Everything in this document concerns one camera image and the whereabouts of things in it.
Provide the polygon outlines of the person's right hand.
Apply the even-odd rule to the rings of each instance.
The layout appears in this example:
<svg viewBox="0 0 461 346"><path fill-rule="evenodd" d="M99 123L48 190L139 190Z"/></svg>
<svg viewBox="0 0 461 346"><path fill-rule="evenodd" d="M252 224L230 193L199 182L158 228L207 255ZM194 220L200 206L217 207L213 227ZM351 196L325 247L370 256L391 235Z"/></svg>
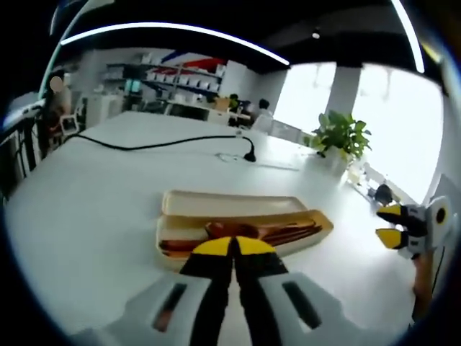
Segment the person's right hand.
<svg viewBox="0 0 461 346"><path fill-rule="evenodd" d="M419 321L426 316L432 302L434 251L421 254L413 260L413 264L416 274L413 283L415 304L412 319Z"/></svg>

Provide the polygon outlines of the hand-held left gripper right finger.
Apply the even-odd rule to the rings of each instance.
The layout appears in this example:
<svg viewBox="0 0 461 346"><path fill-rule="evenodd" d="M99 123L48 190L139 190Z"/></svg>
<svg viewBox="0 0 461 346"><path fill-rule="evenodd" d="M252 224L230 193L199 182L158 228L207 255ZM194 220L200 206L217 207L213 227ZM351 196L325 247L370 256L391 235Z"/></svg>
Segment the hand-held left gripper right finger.
<svg viewBox="0 0 461 346"><path fill-rule="evenodd" d="M233 239L240 300L253 345L338 345L339 302L301 273L290 272L274 247Z"/></svg>

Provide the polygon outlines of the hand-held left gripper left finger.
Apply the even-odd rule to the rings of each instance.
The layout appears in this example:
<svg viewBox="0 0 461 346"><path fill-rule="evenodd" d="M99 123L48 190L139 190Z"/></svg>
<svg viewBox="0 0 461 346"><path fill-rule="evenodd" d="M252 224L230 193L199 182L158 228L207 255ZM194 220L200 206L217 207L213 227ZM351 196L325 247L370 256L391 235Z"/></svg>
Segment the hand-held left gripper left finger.
<svg viewBox="0 0 461 346"><path fill-rule="evenodd" d="M201 243L178 273L129 300L123 345L216 345L233 266L229 236Z"/></svg>

